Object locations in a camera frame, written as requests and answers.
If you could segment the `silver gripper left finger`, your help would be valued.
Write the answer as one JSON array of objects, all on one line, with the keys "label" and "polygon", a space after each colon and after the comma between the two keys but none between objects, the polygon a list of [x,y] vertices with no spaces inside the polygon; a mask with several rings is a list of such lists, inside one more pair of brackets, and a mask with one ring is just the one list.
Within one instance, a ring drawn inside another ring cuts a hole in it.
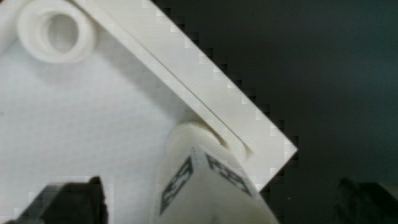
[{"label": "silver gripper left finger", "polygon": [[100,178],[47,184],[10,224],[108,224]]}]

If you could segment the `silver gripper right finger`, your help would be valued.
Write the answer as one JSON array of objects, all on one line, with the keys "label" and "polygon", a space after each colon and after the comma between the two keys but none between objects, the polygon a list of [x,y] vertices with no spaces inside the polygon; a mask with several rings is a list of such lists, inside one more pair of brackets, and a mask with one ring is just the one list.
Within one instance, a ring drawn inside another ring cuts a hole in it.
[{"label": "silver gripper right finger", "polygon": [[342,178],[335,190],[331,224],[398,224],[398,183]]}]

